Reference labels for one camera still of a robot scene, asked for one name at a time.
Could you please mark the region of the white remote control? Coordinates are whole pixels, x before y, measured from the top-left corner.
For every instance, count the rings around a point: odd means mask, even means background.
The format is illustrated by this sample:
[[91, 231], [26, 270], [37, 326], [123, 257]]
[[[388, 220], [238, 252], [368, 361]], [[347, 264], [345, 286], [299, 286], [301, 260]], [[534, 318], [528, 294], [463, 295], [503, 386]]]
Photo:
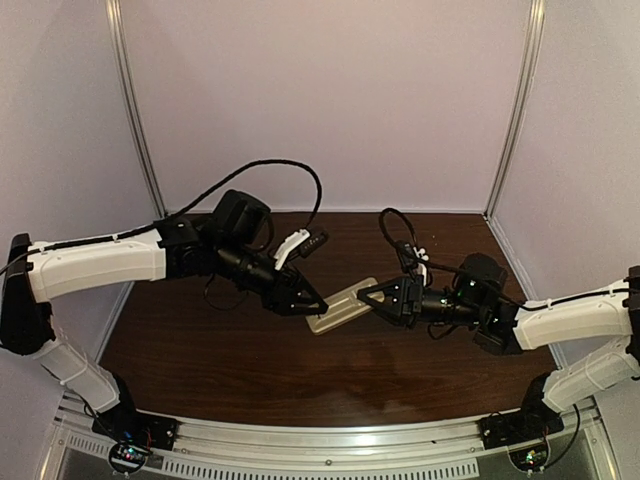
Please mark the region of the white remote control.
[[324, 314], [306, 317], [311, 332], [316, 336], [323, 335], [370, 313], [373, 308], [359, 300], [357, 293], [377, 284], [378, 281], [375, 277], [368, 277], [325, 298], [328, 310]]

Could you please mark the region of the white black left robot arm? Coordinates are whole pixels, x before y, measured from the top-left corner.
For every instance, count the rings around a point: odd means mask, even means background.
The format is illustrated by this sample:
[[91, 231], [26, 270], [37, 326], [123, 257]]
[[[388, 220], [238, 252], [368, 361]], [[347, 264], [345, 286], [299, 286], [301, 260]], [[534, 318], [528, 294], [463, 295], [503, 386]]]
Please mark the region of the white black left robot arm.
[[272, 254], [253, 248], [262, 228], [272, 228], [270, 208], [237, 190], [227, 191], [209, 214], [172, 215], [149, 226], [61, 243], [12, 240], [3, 269], [1, 346], [35, 358], [81, 396], [102, 427], [123, 444], [144, 433], [123, 380], [104, 370], [52, 324], [53, 299], [106, 285], [220, 276], [252, 292], [277, 315], [319, 315], [327, 303], [290, 262], [323, 246], [323, 229], [303, 227]]

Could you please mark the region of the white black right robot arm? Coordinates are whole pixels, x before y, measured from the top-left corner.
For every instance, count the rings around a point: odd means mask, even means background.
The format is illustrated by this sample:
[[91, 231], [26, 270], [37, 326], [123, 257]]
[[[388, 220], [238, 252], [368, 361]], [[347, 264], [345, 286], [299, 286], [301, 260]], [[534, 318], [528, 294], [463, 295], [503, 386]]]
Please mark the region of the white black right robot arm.
[[358, 290], [357, 297], [396, 326], [418, 322], [466, 327], [493, 355], [516, 355], [542, 346], [591, 337], [608, 343], [574, 364], [535, 378], [512, 430], [519, 440], [535, 440], [577, 402], [639, 376], [639, 268], [599, 290], [518, 303], [502, 291], [506, 271], [484, 254], [468, 256], [453, 269], [452, 287], [428, 287], [421, 274], [405, 273]]

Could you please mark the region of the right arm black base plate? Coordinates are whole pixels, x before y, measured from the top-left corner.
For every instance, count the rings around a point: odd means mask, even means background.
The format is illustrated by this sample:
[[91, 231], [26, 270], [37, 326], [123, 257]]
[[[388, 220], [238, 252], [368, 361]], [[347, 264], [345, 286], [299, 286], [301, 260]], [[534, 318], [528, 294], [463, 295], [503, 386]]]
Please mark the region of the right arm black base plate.
[[509, 413], [494, 412], [479, 419], [478, 426], [486, 450], [543, 440], [549, 434], [564, 429], [559, 414], [525, 409]]

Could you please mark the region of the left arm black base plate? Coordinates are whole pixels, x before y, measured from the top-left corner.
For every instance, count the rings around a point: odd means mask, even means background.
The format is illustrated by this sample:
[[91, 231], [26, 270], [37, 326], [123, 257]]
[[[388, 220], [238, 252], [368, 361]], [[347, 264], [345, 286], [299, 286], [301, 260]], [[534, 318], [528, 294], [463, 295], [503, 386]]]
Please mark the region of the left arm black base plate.
[[98, 413], [92, 431], [116, 442], [171, 451], [179, 422], [175, 418], [114, 408]]

